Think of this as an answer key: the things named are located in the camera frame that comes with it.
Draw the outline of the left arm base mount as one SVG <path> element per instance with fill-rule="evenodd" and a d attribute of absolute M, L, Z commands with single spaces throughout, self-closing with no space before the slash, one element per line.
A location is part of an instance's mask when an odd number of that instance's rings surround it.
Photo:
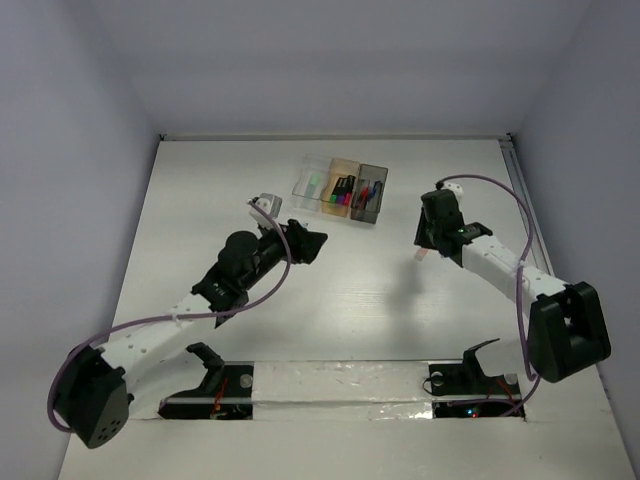
<path fill-rule="evenodd" d="M 186 351 L 206 370 L 200 384 L 163 399 L 158 416 L 164 420 L 251 420 L 253 363 L 226 363 L 208 345 L 198 342 Z"/>

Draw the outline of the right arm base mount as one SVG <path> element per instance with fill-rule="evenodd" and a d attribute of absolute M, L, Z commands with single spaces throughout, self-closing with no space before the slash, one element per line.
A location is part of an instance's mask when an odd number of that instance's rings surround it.
<path fill-rule="evenodd" d="M 525 417 L 520 404 L 522 395 L 517 379 L 510 384 L 506 375 L 487 376 L 477 359 L 477 352 L 498 338 L 466 349 L 460 360 L 429 365 L 423 390 L 431 396 L 436 419 L 477 419 Z"/>

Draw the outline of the dark grey plastic container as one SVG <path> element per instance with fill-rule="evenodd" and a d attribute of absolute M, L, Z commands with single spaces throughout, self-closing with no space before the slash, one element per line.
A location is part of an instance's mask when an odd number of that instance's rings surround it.
<path fill-rule="evenodd" d="M 350 205 L 350 219 L 354 221 L 364 222 L 375 225 L 378 220 L 378 216 L 381 210 L 382 199 L 384 195 L 384 189 L 387 182 L 388 169 L 371 164 L 361 164 L 358 170 L 356 185 L 354 193 L 351 199 Z M 368 182 L 374 187 L 376 181 L 382 181 L 384 183 L 382 193 L 378 198 L 371 198 L 365 210 L 357 210 L 355 208 L 356 197 L 360 189 Z"/>

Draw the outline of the green glue tube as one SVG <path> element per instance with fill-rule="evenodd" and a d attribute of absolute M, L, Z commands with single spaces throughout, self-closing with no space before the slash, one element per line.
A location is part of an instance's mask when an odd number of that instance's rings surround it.
<path fill-rule="evenodd" d="M 320 173 L 312 173 L 309 177 L 307 187 L 305 189 L 305 197 L 313 199 L 316 195 L 316 190 L 321 183 L 322 175 Z"/>

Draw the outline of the orange plastic container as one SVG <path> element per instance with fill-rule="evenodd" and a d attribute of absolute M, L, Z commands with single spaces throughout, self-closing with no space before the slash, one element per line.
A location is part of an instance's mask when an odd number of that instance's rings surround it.
<path fill-rule="evenodd" d="M 360 164 L 354 160 L 331 159 L 328 180 L 321 195 L 321 211 L 324 214 L 348 215 L 359 167 Z"/>

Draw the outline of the red patterned pen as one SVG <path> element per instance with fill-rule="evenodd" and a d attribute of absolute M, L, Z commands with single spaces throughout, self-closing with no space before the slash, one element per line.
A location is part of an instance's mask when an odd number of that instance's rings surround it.
<path fill-rule="evenodd" d="M 369 188 L 363 186 L 356 197 L 355 208 L 357 210 L 364 210 L 369 196 Z"/>

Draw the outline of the orange glue tube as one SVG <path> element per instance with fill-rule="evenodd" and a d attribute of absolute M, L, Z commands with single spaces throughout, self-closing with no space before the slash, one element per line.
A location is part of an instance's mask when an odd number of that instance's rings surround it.
<path fill-rule="evenodd" d="M 418 261 L 422 261 L 426 255 L 429 253 L 429 250 L 426 248 L 419 248 L 415 253 L 415 259 Z"/>

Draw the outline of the aluminium rail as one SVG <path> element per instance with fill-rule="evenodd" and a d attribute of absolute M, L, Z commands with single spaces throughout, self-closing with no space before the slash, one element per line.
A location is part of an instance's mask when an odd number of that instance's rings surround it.
<path fill-rule="evenodd" d="M 506 139 L 495 141 L 499 166 L 497 167 L 498 179 L 510 187 L 517 196 L 524 201 L 525 206 L 533 217 L 534 240 L 527 263 L 536 266 L 550 276 L 556 276 L 551 260 L 541 233 L 538 220 L 532 205 L 532 201 L 524 181 L 524 175 L 518 162 L 513 143 Z M 490 208 L 490 225 L 496 231 L 495 235 L 500 241 L 511 249 L 515 255 L 519 255 L 526 245 L 528 234 L 528 220 L 523 209 L 517 201 L 499 187 L 492 188 L 494 192 L 494 205 Z M 505 363 L 521 364 L 521 351 L 517 328 L 517 315 L 511 296 L 515 294 L 512 289 L 508 297 L 504 295 L 504 287 L 499 289 L 500 294 L 500 319 L 497 321 L 496 336 L 501 338 L 497 346 L 490 346 L 487 358 L 499 359 Z"/>

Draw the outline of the green highlighter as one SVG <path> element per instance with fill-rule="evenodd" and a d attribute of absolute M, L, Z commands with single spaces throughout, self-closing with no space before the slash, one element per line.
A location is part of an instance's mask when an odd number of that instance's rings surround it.
<path fill-rule="evenodd" d="M 329 202 L 331 204 L 334 204 L 336 202 L 337 197 L 339 196 L 339 193 L 340 193 L 340 190 L 341 190 L 342 182 L 343 182 L 343 178 L 342 177 L 339 177 L 336 180 L 335 185 L 334 185 L 334 187 L 332 189 L 332 192 L 330 194 L 330 197 L 329 197 Z"/>

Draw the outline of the red gel pen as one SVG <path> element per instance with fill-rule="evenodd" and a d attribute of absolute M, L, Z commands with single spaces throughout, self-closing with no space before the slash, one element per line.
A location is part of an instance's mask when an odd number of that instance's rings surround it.
<path fill-rule="evenodd" d="M 359 210 L 365 210 L 368 201 L 375 195 L 375 187 L 371 186 L 371 183 L 368 182 L 363 188 L 360 190 L 357 200 L 356 200 L 356 208 Z"/>

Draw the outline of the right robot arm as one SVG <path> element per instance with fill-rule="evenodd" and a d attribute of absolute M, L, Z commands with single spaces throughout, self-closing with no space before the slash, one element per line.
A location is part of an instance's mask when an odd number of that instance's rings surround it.
<path fill-rule="evenodd" d="M 525 364 L 557 383 L 611 355 L 596 289 L 527 265 L 484 225 L 464 222 L 458 198 L 441 188 L 421 196 L 414 244 L 436 251 L 495 287 L 528 320 Z"/>

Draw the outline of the clear plastic container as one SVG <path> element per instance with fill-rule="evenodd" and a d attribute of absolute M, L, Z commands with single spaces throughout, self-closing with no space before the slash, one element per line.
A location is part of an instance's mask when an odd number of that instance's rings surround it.
<path fill-rule="evenodd" d="M 322 194 L 329 180 L 331 158 L 307 154 L 299 160 L 299 175 L 291 193 L 295 208 L 319 212 Z"/>

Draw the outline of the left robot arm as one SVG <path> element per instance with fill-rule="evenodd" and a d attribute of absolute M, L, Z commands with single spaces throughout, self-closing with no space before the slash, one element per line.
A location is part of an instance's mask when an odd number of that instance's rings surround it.
<path fill-rule="evenodd" d="M 121 324 L 122 337 L 101 333 L 71 350 L 48 394 L 50 420 L 89 449 L 103 446 L 124 427 L 140 400 L 138 382 L 182 351 L 202 359 L 187 371 L 189 386 L 201 395 L 215 392 L 224 379 L 224 363 L 202 344 L 206 330 L 257 306 L 249 298 L 252 287 L 278 264 L 311 264 L 327 240 L 327 234 L 310 231 L 295 219 L 268 223 L 257 233 L 232 233 L 177 312 Z"/>

